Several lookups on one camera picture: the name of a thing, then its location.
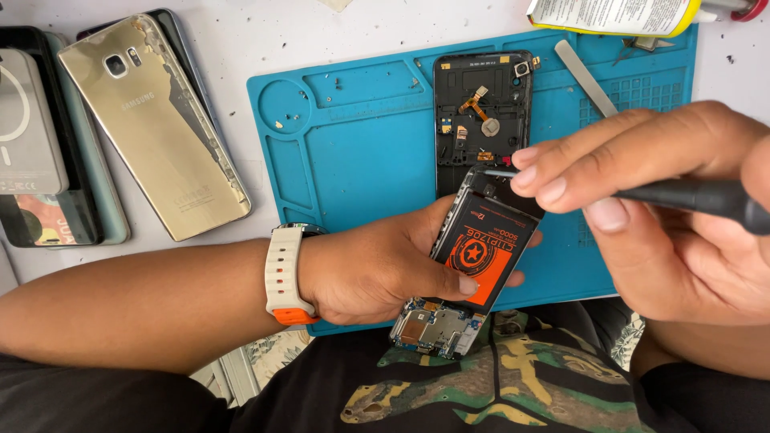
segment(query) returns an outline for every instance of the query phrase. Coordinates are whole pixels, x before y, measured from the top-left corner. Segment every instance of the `camera cutout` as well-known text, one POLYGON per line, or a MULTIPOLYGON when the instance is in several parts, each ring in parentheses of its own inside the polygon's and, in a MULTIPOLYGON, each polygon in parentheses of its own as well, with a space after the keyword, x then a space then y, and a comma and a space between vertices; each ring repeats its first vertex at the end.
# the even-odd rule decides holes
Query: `camera cutout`
POLYGON ((129 59, 131 59, 131 63, 133 63, 134 66, 140 67, 142 65, 142 60, 139 58, 139 54, 136 53, 134 47, 127 49, 126 54, 129 55, 129 59))
POLYGON ((107 69, 107 72, 109 72, 109 74, 115 79, 123 78, 127 73, 129 73, 126 62, 123 61, 123 57, 121 57, 120 54, 107 56, 104 59, 104 66, 107 69))

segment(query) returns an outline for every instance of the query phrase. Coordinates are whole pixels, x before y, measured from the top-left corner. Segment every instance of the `screwdriver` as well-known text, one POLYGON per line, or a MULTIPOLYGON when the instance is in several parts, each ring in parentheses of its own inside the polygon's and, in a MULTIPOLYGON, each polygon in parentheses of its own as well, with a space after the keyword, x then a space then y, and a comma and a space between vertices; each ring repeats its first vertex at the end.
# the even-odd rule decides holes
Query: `screwdriver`
MULTIPOLYGON (((516 176, 516 173, 500 170, 485 170, 484 174, 516 176)), ((770 235, 770 212, 746 193, 740 180, 659 180, 617 191, 612 196, 729 218, 738 221, 751 234, 770 235)))

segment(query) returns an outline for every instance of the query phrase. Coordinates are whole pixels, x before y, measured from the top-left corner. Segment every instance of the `white watch strap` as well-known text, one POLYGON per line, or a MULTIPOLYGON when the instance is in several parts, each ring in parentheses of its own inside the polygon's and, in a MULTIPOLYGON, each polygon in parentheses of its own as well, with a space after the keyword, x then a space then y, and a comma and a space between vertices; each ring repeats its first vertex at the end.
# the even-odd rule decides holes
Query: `white watch strap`
POLYGON ((265 260, 265 290, 267 312, 283 308, 300 308, 311 317, 316 315, 312 304, 300 297, 296 283, 296 265, 300 255, 302 227, 284 227, 273 230, 265 260))

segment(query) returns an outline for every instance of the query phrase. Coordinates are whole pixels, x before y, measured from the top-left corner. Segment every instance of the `gold samsung phone back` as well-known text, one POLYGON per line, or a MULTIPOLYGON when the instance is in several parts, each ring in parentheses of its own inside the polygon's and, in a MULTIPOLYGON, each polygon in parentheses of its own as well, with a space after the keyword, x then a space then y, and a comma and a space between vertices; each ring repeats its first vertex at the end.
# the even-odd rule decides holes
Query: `gold samsung phone back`
POLYGON ((59 59, 171 238, 249 214, 251 202, 151 17, 127 18, 63 49, 59 59))

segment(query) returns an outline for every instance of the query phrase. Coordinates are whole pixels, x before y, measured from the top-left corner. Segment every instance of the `blue silicone repair mat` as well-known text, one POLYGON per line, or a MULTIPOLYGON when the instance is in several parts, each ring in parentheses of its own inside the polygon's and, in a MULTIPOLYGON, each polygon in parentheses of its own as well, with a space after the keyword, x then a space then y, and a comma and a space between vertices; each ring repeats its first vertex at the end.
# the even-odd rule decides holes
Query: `blue silicone repair mat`
MULTIPOLYGON (((697 26, 669 39, 672 47, 654 53, 637 49, 617 65, 619 37, 539 30, 255 76, 247 89, 281 222, 315 223, 337 232, 434 201, 431 86, 433 63, 441 55, 512 49, 539 55, 531 143, 597 121, 554 51, 562 39, 620 110, 668 111, 690 101, 697 26)), ((548 214, 540 229, 543 243, 517 266, 526 281, 504 289, 495 310, 615 293, 580 212, 548 214)), ((324 335, 387 325, 321 321, 308 331, 324 335)))

